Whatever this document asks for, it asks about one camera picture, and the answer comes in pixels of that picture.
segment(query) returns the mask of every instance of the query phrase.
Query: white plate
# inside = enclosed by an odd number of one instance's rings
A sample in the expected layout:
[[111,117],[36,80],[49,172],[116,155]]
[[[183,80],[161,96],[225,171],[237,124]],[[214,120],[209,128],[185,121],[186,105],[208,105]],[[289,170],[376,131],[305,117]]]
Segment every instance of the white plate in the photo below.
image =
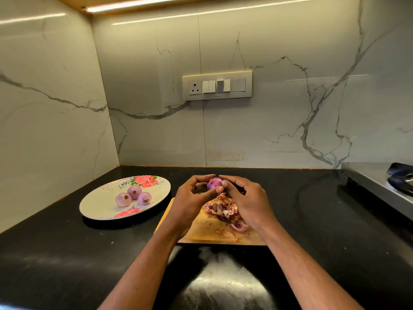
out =
[[[140,205],[137,200],[125,208],[116,205],[116,196],[127,192],[128,188],[138,185],[142,191],[151,194],[152,200],[149,205]],[[94,220],[115,220],[130,217],[142,213],[160,203],[171,191],[171,183],[167,179],[153,175],[139,175],[118,179],[106,185],[96,188],[86,195],[80,203],[80,213]]]

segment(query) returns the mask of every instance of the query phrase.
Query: unpeeled onion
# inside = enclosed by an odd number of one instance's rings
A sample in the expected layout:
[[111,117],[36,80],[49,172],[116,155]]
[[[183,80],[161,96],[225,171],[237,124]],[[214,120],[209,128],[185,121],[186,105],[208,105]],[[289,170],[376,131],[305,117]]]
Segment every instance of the unpeeled onion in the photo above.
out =
[[219,178],[219,177],[214,177],[214,178],[210,179],[209,182],[206,185],[208,190],[214,189],[218,186],[222,186],[222,179]]
[[130,205],[132,202],[132,197],[128,193],[120,193],[116,196],[116,205],[118,207],[124,208]]
[[140,205],[148,205],[151,203],[152,196],[149,192],[142,192],[138,197],[137,197],[137,202]]
[[142,188],[138,185],[133,185],[128,189],[128,194],[132,197],[133,200],[136,200],[141,193]]

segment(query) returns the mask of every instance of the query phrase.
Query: power socket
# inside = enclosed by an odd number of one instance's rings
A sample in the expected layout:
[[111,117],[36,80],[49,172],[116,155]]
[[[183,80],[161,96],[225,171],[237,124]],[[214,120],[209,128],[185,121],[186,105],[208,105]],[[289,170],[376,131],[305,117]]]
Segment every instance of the power socket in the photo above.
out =
[[200,81],[192,81],[188,85],[190,95],[200,95],[202,93]]

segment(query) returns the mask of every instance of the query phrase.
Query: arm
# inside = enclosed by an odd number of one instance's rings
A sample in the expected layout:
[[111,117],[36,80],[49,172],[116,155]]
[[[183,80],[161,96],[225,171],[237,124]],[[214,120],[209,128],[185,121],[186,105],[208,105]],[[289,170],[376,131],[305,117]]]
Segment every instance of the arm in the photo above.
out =
[[202,194],[193,193],[206,188],[213,177],[214,174],[194,175],[179,187],[165,220],[99,310],[152,309],[173,247],[188,232],[201,207],[223,192],[223,187],[217,187]]
[[[241,177],[220,177],[225,179],[225,191],[235,200],[242,218],[277,259],[302,309],[362,309],[283,229],[259,184]],[[246,194],[242,195],[231,182],[243,187]]]

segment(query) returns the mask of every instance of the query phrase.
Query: black countertop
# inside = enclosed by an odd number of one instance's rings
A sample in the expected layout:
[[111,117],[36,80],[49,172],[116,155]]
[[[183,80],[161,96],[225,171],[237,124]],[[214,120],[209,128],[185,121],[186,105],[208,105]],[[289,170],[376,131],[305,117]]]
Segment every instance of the black countertop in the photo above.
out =
[[[121,166],[0,234],[0,308],[96,309],[193,174],[259,182],[290,235],[366,309],[413,307],[413,225],[338,171]],[[171,196],[133,217],[96,222],[82,198],[115,179],[153,174]],[[178,245],[155,302],[165,309],[299,309],[265,246]]]

